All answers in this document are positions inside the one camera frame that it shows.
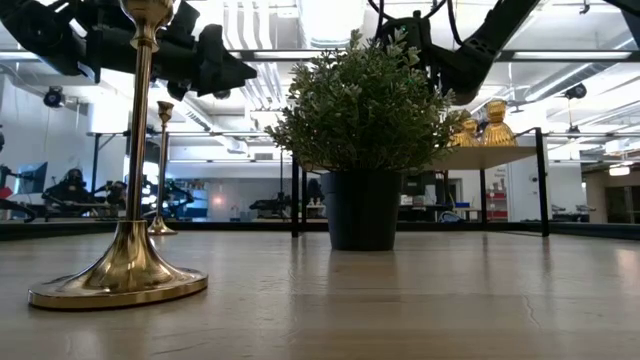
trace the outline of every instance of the shelf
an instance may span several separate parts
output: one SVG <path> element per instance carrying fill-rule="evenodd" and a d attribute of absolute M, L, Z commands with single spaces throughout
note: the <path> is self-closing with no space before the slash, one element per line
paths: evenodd
<path fill-rule="evenodd" d="M 424 170 L 483 170 L 535 155 L 535 146 L 458 147 L 445 158 L 425 166 Z M 306 171 L 324 170 L 309 163 L 305 163 L 303 168 Z"/>

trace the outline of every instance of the candlestick base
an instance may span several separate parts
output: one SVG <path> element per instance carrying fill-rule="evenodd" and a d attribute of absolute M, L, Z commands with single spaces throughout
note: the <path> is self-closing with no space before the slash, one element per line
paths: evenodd
<path fill-rule="evenodd" d="M 207 287 L 208 275 L 176 268 L 158 254 L 146 221 L 121 221 L 111 247 L 76 275 L 29 289 L 29 304 L 58 310 L 126 307 L 171 300 Z"/>
<path fill-rule="evenodd" d="M 166 236 L 166 235 L 177 235 L 178 232 L 170 229 L 167 224 L 164 223 L 164 218 L 162 216 L 157 216 L 153 218 L 153 222 L 151 226 L 149 226 L 149 235 L 152 236 Z"/>

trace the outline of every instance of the green plant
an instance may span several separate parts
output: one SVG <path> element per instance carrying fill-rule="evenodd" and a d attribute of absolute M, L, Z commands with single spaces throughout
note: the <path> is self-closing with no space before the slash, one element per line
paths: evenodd
<path fill-rule="evenodd" d="M 452 94 L 434 92 L 406 36 L 391 44 L 359 45 L 354 31 L 345 52 L 328 50 L 298 64 L 290 87 L 292 109 L 266 132 L 281 148 L 330 171 L 418 168 L 446 155 L 459 116 L 445 116 Z"/>

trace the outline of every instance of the black plant pot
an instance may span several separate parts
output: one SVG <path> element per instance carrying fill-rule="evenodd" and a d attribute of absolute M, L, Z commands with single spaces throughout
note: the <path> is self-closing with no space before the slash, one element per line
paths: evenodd
<path fill-rule="evenodd" d="M 322 175 L 331 246 L 336 250 L 393 250 L 402 175 L 345 171 Z"/>

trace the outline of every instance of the potted plant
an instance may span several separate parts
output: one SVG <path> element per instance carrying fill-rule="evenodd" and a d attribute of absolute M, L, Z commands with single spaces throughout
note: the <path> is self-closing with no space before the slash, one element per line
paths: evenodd
<path fill-rule="evenodd" d="M 274 142 L 322 175 L 331 244 L 339 250 L 393 249 L 402 171 L 446 155 L 459 116 L 445 116 L 451 94 L 429 86 L 406 36 L 390 44 L 352 33 L 345 52 L 323 51 L 298 64 L 290 87 L 295 104 Z"/>

